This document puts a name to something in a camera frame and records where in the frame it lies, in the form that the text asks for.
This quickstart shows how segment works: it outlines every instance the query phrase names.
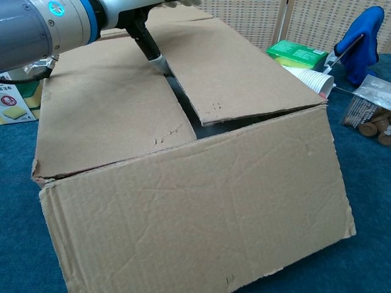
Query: blue carpet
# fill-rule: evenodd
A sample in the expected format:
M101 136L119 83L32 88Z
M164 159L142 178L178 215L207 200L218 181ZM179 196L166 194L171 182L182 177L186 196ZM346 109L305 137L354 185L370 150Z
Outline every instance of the blue carpet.
M391 55L382 55L374 70L391 81ZM338 86L353 89L341 67L333 74ZM327 111L357 236L238 293L391 291L391 149L340 124L350 100L333 92ZM40 208L39 188L30 180L37 126L0 126L0 293L67 291Z

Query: stack of paper cups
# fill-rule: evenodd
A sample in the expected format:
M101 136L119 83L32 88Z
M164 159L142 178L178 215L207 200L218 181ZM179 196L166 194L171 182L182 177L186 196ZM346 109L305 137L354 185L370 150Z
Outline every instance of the stack of paper cups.
M326 97L330 95L333 87L334 77L310 69L285 67L290 73L300 79L306 86L316 93L324 93Z

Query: blue cloth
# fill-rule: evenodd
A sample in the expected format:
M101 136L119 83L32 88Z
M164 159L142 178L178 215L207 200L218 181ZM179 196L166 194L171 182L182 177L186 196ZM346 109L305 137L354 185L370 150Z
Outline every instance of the blue cloth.
M380 55L374 69L391 81L391 55ZM339 87L353 90L342 66L336 65L332 74ZM238 293L390 292L391 149L340 124L350 101L351 96L332 92L327 113L357 236ZM37 126L0 126L0 293L67 291L42 215L39 188L30 179Z
M368 74L376 76L376 73L367 67L374 65L379 60L377 37L383 20L384 10L380 6L366 9L350 26L343 40L334 48L335 55L339 56L360 35L364 35L358 44L341 58L341 63L348 73L348 81L354 85L360 85Z

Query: wicker screen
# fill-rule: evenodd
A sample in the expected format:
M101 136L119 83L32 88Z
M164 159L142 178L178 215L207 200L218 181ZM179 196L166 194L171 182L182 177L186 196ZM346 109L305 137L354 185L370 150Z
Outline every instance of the wicker screen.
M390 0L289 0L293 2L286 39L331 51L351 23L373 5L383 7L386 17L378 34L378 51L389 51L391 42Z
M281 0L203 0L200 8L266 50L278 27L280 3Z

